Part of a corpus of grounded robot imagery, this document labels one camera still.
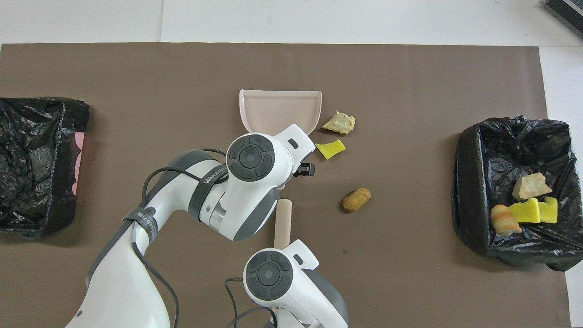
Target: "yellow rock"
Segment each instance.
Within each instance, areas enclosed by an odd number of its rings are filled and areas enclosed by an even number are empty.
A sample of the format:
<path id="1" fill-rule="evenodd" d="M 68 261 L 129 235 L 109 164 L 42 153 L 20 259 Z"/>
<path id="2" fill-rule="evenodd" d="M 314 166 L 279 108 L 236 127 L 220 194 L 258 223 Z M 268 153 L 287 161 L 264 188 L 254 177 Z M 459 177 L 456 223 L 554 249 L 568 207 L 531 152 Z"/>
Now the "yellow rock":
<path id="1" fill-rule="evenodd" d="M 545 197 L 544 203 L 539 203 L 540 221 L 545 223 L 557 223 L 559 205 L 556 198 Z"/>
<path id="2" fill-rule="evenodd" d="M 512 196 L 517 200 L 526 200 L 551 193 L 553 190 L 546 185 L 546 178 L 541 172 L 518 178 Z"/>
<path id="3" fill-rule="evenodd" d="M 536 198 L 510 205 L 508 209 L 517 222 L 540 223 L 539 202 Z"/>
<path id="4" fill-rule="evenodd" d="M 330 159 L 330 157 L 346 149 L 346 147 L 344 147 L 344 144 L 342 143 L 342 141 L 340 141 L 340 139 L 329 144 L 323 145 L 316 144 L 316 147 L 318 148 L 318 150 L 320 150 L 320 152 L 322 153 L 322 155 L 324 155 L 326 159 Z"/>
<path id="5" fill-rule="evenodd" d="M 348 116 L 345 113 L 337 111 L 332 119 L 326 122 L 322 128 L 341 134 L 347 134 L 354 129 L 354 116 Z"/>

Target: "wooden handle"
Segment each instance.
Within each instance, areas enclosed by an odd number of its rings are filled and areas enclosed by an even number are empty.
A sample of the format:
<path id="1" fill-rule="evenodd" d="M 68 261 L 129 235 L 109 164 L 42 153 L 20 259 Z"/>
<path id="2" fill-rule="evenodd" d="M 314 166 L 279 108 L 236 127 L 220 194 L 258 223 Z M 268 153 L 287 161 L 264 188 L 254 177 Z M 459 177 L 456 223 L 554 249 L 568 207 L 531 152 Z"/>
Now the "wooden handle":
<path id="1" fill-rule="evenodd" d="M 275 238 L 273 247 L 284 249 L 290 244 L 292 231 L 292 201 L 280 199 L 275 209 Z"/>

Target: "brown mat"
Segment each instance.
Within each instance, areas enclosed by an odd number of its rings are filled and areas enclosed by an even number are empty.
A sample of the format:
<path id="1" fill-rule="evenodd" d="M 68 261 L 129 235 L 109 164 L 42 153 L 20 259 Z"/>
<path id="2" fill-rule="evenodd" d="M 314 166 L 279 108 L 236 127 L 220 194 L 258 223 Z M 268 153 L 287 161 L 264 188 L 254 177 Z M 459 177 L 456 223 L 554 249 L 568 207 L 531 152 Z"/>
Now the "brown mat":
<path id="1" fill-rule="evenodd" d="M 183 150 L 226 149 L 246 132 L 240 89 L 322 90 L 320 125 L 336 110 L 356 118 L 346 136 L 310 135 L 347 150 L 310 155 L 316 176 L 282 193 L 293 201 L 292 239 L 319 258 L 350 327 L 569 326 L 563 273 L 479 257 L 451 222 L 459 132 L 489 117 L 546 117 L 537 48 L 164 43 L 2 46 L 2 96 L 72 97 L 93 112 L 74 223 L 38 242 L 0 236 L 0 326 L 65 326 L 144 178 Z M 340 200 L 361 186 L 373 199 L 344 213 Z M 226 326 L 223 281 L 240 277 L 272 232 L 273 221 L 234 243 L 185 213 L 169 220 L 146 257 L 177 291 L 180 327 Z M 251 307 L 234 289 L 239 308 Z"/>

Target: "black strap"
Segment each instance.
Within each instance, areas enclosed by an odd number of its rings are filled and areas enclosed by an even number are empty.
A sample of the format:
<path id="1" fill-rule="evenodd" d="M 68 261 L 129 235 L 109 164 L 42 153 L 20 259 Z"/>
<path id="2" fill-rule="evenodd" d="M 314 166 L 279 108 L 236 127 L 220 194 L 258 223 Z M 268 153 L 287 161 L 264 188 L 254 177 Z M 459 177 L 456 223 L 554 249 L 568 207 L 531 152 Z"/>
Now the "black strap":
<path id="1" fill-rule="evenodd" d="M 196 185 L 194 193 L 192 193 L 192 197 L 190 198 L 190 203 L 188 204 L 188 213 L 192 217 L 198 218 L 198 221 L 201 221 L 202 204 L 205 202 L 210 190 L 213 189 L 213 186 L 228 172 L 227 166 L 221 164 L 215 166 L 215 168 L 201 178 L 201 181 Z"/>
<path id="2" fill-rule="evenodd" d="M 158 222 L 143 207 L 135 207 L 125 217 L 124 221 L 135 221 L 147 232 L 150 243 L 158 235 Z"/>

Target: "pink object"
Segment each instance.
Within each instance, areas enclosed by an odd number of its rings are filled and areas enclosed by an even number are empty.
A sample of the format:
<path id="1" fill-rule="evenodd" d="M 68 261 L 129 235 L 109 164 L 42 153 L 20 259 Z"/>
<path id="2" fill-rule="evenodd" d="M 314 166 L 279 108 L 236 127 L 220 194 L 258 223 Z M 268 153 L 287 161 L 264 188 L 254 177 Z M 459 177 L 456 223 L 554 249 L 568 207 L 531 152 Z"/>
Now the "pink object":
<path id="1" fill-rule="evenodd" d="M 75 162 L 75 183 L 71 187 L 74 195 L 77 195 L 77 181 L 79 180 L 79 166 L 81 165 L 81 154 L 83 153 L 83 140 L 85 139 L 85 132 L 75 132 L 75 143 L 80 152 Z"/>

